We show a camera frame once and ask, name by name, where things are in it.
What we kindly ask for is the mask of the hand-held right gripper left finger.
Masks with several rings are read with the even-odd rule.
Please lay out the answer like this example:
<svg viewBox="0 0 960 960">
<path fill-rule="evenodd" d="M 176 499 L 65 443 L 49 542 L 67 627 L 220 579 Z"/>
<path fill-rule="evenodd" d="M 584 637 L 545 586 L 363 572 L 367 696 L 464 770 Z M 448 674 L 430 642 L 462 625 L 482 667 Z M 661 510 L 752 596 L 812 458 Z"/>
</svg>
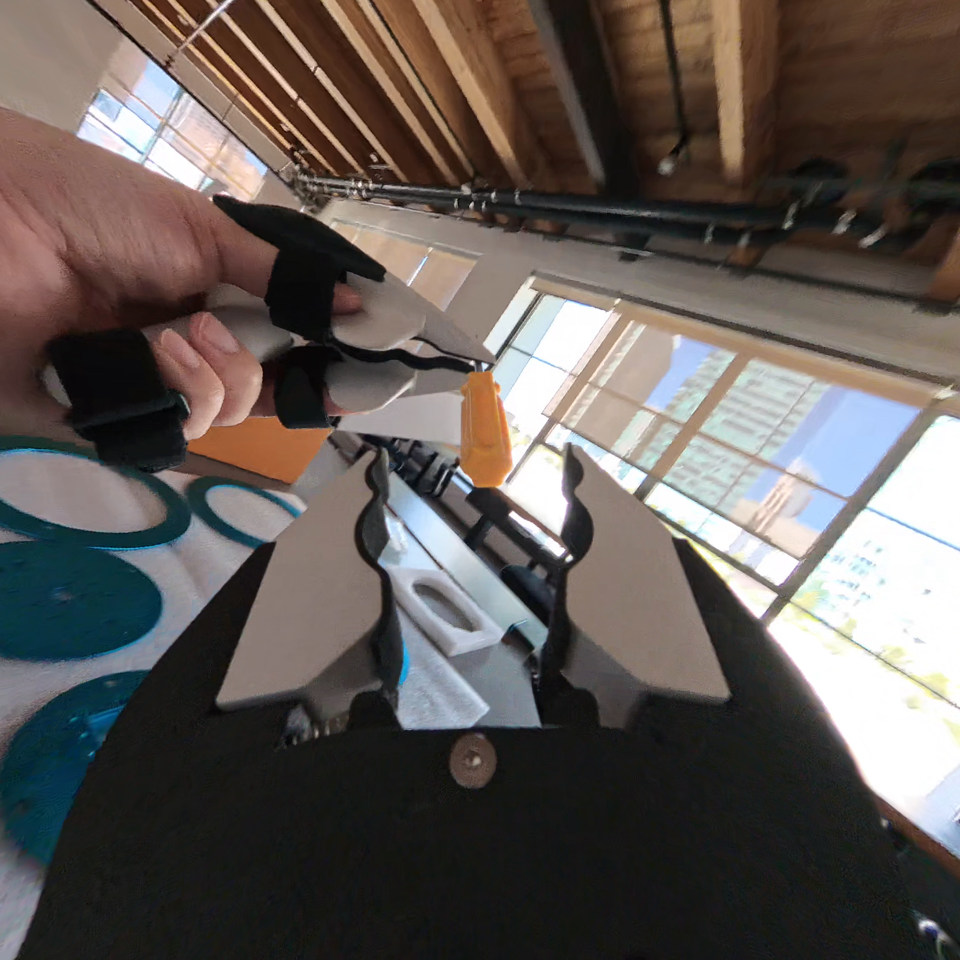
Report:
<svg viewBox="0 0 960 960">
<path fill-rule="evenodd" d="M 273 544 L 216 705 L 295 703 L 319 724 L 377 693 L 399 701 L 402 629 L 379 560 L 389 542 L 386 454 L 324 485 Z"/>
</svg>

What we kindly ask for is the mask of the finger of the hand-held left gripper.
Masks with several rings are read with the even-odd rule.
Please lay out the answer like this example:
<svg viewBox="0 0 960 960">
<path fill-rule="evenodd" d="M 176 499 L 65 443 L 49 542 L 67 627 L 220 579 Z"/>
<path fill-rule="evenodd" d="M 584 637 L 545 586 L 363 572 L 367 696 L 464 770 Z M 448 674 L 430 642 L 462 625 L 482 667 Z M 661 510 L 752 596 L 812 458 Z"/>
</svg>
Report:
<svg viewBox="0 0 960 960">
<path fill-rule="evenodd" d="M 446 353 L 401 352 L 384 361 L 347 358 L 326 373 L 342 431 L 458 447 L 461 389 L 481 360 Z"/>
<path fill-rule="evenodd" d="M 396 277 L 376 281 L 350 275 L 346 284 L 359 294 L 362 307 L 333 318 L 333 339 L 339 344 L 378 353 L 423 347 L 430 358 L 485 367 L 494 364 L 495 355 L 481 342 Z"/>
</svg>

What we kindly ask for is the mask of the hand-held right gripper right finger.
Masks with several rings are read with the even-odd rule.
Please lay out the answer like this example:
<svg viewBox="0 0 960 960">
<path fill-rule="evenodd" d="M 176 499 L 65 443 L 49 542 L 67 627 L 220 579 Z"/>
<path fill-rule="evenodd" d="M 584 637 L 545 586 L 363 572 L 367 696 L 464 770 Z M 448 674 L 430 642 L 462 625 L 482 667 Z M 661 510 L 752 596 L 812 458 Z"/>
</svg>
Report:
<svg viewBox="0 0 960 960">
<path fill-rule="evenodd" d="M 630 729 L 654 695 L 728 702 L 730 686 L 666 525 L 579 446 L 564 450 L 562 491 L 570 557 L 562 678 L 591 695 L 607 729 Z"/>
</svg>

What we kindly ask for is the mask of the yellow screwdriver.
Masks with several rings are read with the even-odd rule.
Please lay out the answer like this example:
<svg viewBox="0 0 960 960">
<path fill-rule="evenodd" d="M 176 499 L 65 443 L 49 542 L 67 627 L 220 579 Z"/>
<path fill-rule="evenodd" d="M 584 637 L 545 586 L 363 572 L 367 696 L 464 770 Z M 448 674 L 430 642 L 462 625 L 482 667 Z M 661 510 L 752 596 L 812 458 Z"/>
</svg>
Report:
<svg viewBox="0 0 960 960">
<path fill-rule="evenodd" d="M 460 467 L 474 487 L 498 488 L 513 469 L 512 441 L 499 385 L 492 371 L 473 371 L 461 393 Z"/>
</svg>

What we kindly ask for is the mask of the blue disc square bracket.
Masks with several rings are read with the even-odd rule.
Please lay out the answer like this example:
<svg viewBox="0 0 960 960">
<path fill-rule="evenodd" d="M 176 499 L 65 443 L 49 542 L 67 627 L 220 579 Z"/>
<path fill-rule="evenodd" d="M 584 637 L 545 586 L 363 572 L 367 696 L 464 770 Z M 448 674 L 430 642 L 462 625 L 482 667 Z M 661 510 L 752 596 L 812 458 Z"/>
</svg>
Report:
<svg viewBox="0 0 960 960">
<path fill-rule="evenodd" d="M 2 758 L 2 820 L 13 845 L 42 867 L 54 856 L 90 763 L 148 674 L 131 670 L 79 683 L 11 738 Z"/>
</svg>

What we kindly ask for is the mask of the white foam sheet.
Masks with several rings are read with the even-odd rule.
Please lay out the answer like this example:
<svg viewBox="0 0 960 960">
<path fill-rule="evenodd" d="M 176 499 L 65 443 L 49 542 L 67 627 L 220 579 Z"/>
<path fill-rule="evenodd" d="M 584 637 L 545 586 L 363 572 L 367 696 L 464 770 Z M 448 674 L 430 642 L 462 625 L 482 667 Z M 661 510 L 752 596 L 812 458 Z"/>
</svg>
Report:
<svg viewBox="0 0 960 960">
<path fill-rule="evenodd" d="M 41 520 L 104 533 L 128 533 L 162 523 L 160 496 L 99 462 L 57 453 L 2 454 L 2 499 Z M 93 658 L 29 662 L 2 658 L 1 729 L 5 752 L 17 730 L 57 695 L 108 674 L 149 669 L 251 554 L 251 549 L 192 517 L 187 531 L 165 545 L 117 552 L 150 577 L 162 596 L 157 624 L 137 642 Z M 490 705 L 452 665 L 400 617 L 412 656 L 399 717 L 408 729 L 471 726 L 490 717 Z M 2 828 L 2 958 L 15 958 L 37 906 L 43 869 Z"/>
</svg>

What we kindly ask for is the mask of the orange cardboard box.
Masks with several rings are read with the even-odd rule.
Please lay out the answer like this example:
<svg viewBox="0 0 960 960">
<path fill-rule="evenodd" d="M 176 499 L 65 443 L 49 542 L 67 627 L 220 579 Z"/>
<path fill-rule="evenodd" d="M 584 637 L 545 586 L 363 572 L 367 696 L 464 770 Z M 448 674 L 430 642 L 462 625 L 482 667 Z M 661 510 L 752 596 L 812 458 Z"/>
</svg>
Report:
<svg viewBox="0 0 960 960">
<path fill-rule="evenodd" d="M 289 429 L 276 417 L 249 417 L 190 440 L 198 456 L 292 485 L 316 458 L 331 428 Z"/>
</svg>

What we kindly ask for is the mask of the white foam block round hole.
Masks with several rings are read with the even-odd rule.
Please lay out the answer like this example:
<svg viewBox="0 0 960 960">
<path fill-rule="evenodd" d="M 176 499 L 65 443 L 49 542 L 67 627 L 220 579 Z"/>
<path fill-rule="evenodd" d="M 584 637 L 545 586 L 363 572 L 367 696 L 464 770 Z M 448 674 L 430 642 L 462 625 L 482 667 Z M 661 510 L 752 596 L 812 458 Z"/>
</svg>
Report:
<svg viewBox="0 0 960 960">
<path fill-rule="evenodd" d="M 438 569 L 387 566 L 397 604 L 442 654 L 455 658 L 497 645 L 503 630 Z"/>
</svg>

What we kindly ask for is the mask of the black ceiling pipe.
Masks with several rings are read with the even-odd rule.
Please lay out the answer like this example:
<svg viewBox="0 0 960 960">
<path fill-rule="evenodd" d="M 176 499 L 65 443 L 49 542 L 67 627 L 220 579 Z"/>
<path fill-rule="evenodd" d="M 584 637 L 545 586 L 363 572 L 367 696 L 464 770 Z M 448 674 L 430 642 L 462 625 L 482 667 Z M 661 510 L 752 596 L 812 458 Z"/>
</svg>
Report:
<svg viewBox="0 0 960 960">
<path fill-rule="evenodd" d="M 860 249 L 904 252 L 920 243 L 940 220 L 958 216 L 958 191 L 944 181 L 908 181 L 933 186 L 933 196 L 908 192 L 901 221 L 882 211 L 836 202 L 832 189 L 811 198 L 798 191 L 778 205 L 749 202 L 616 199 L 548 194 L 519 188 L 481 188 L 383 183 L 363 177 L 335 177 L 295 167 L 289 186 L 304 204 L 321 198 L 420 205 L 447 213 L 501 215 L 524 221 L 582 226 L 612 234 L 664 234 L 702 245 L 771 247 L 794 234 L 843 236 Z"/>
</svg>

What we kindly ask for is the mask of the large window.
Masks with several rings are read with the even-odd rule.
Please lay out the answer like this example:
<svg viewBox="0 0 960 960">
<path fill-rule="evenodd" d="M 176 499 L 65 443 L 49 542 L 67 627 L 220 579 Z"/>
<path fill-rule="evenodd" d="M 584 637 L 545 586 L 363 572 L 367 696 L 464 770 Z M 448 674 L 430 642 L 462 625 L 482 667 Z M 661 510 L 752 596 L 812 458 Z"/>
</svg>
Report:
<svg viewBox="0 0 960 960">
<path fill-rule="evenodd" d="M 958 772 L 958 399 L 534 282 L 490 335 L 546 530 L 577 447 L 768 624 L 865 779 L 921 815 Z"/>
</svg>

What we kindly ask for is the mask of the blue disc small holes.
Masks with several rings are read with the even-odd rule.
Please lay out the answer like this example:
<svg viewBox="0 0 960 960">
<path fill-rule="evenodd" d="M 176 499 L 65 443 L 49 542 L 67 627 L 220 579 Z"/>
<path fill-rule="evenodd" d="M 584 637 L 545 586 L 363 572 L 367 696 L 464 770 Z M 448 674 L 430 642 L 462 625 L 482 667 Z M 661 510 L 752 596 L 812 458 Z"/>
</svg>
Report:
<svg viewBox="0 0 960 960">
<path fill-rule="evenodd" d="M 114 554 L 57 542 L 1 546 L 1 655 L 75 661 L 127 647 L 162 617 L 155 582 Z"/>
</svg>

